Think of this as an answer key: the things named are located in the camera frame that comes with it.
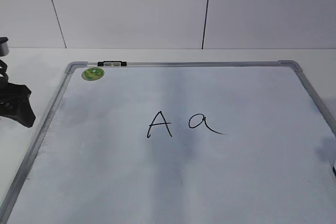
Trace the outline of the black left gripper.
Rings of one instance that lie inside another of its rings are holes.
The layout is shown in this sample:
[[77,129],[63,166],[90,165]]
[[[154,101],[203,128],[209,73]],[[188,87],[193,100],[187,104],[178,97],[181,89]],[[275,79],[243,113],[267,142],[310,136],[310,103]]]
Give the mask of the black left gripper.
[[24,127],[34,125],[35,114],[30,106],[31,90],[26,85],[8,83],[1,88],[1,116],[13,119]]

